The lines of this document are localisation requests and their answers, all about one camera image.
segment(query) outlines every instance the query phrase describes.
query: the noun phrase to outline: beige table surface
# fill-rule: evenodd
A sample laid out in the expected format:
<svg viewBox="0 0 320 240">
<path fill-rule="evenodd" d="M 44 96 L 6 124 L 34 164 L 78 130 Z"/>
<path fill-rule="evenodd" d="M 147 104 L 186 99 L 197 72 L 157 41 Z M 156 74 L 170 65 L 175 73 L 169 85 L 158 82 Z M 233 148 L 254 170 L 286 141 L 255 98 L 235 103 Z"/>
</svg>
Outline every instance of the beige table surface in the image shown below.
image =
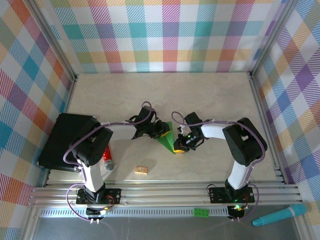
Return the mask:
<svg viewBox="0 0 320 240">
<path fill-rule="evenodd" d="M 172 111 L 184 116 L 196 112 L 202 120 L 247 117 L 265 136 L 246 73 L 81 74 L 68 112 L 93 115 L 100 122 L 124 121 L 139 113 L 143 101 L 150 101 L 166 122 L 172 121 Z M 173 122 L 175 139 L 178 127 Z M 149 137 L 118 140 L 110 147 L 116 168 L 108 173 L 102 167 L 101 172 L 111 181 L 224 181 L 234 164 L 226 141 L 216 138 L 175 155 Z M 149 173 L 134 173 L 136 166 L 148 167 Z M 51 177 L 81 179 L 78 173 L 57 170 Z M 269 152 L 250 178 L 276 179 Z"/>
</svg>

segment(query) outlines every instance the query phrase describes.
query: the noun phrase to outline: teal marker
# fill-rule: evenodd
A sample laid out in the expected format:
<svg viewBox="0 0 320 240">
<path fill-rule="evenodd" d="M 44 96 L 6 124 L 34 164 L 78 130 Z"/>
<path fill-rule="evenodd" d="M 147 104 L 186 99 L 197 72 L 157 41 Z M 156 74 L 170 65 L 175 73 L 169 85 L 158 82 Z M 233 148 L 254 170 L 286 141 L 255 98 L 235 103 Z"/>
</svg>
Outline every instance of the teal marker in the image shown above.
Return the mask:
<svg viewBox="0 0 320 240">
<path fill-rule="evenodd" d="M 295 204 L 286 209 L 276 211 L 265 216 L 261 216 L 258 219 L 254 220 L 252 224 L 254 226 L 263 226 L 283 219 L 303 215 L 307 211 L 307 207 L 304 204 Z"/>
</svg>

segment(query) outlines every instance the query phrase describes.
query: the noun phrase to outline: small cracker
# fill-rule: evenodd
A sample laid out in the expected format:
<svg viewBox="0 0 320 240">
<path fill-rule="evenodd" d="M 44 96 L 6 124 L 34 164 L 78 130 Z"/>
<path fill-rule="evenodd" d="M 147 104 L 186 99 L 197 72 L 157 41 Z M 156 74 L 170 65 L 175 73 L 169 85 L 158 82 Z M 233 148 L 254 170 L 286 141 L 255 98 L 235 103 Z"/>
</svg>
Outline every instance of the small cracker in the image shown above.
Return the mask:
<svg viewBox="0 0 320 240">
<path fill-rule="evenodd" d="M 145 166 L 136 166 L 134 169 L 134 173 L 136 174 L 147 174 L 148 168 Z"/>
</svg>

